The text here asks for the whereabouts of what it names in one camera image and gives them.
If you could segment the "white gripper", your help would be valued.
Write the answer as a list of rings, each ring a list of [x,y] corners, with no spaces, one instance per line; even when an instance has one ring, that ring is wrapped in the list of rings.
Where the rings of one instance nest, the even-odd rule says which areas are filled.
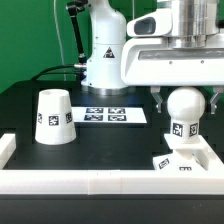
[[[224,36],[209,36],[202,48],[172,49],[165,38],[133,38],[123,48],[121,78],[129,86],[151,86],[162,112],[160,86],[214,86],[211,114],[224,94]]]

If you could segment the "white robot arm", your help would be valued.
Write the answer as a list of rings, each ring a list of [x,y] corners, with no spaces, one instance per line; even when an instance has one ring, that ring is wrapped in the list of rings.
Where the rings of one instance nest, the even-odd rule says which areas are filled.
[[[108,0],[89,0],[92,55],[83,87],[115,95],[148,86],[210,86],[212,110],[224,95],[224,28],[219,0],[157,0],[155,11],[127,22]]]

